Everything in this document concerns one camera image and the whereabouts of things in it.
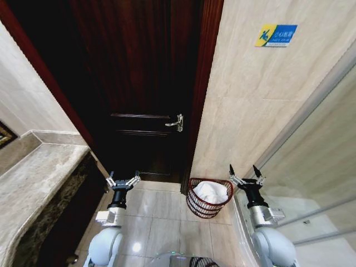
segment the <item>door lock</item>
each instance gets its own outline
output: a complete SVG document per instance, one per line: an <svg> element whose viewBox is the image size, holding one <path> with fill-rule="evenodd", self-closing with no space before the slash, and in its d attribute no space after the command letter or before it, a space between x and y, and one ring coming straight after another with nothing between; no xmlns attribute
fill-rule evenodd
<svg viewBox="0 0 356 267"><path fill-rule="evenodd" d="M179 114L179 115L177 115L177 121L176 122L166 123L165 125L167 127L171 127L171 126L177 125L177 131L181 132L181 131L183 131L183 118L184 118L183 115Z"/></svg>

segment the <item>marble countertop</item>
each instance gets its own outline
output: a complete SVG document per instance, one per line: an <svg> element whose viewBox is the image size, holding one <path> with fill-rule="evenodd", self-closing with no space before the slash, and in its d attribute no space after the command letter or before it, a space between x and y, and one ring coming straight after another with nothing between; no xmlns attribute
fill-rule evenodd
<svg viewBox="0 0 356 267"><path fill-rule="evenodd" d="M0 266L88 153L87 146L42 144L0 176Z"/></svg>

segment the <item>wall sign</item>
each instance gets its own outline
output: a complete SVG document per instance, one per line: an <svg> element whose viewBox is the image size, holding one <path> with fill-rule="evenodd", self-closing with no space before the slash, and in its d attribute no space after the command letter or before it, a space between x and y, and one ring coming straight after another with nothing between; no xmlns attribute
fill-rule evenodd
<svg viewBox="0 0 356 267"><path fill-rule="evenodd" d="M265 24L258 35L255 46L287 47L297 25Z"/></svg>

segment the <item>glass shower door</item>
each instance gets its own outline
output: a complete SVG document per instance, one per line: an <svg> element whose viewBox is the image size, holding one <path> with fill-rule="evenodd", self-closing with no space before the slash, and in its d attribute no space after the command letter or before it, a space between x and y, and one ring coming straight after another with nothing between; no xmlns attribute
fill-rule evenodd
<svg viewBox="0 0 356 267"><path fill-rule="evenodd" d="M300 266L356 266L356 67L262 166ZM253 232L243 192L238 200Z"/></svg>

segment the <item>tile floor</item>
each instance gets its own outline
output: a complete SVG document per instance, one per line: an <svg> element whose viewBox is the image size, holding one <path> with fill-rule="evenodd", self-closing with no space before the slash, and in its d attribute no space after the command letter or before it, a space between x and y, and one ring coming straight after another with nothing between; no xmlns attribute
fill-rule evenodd
<svg viewBox="0 0 356 267"><path fill-rule="evenodd" d="M229 216L231 203L213 219L201 219L187 207L180 185L141 181L127 194L127 209L123 226L124 242L118 267L143 267L157 254L180 251L207 256L227 266L241 267L237 239ZM106 210L112 192L105 194L96 210ZM91 239L102 229L94 214L77 248L82 266Z"/></svg>

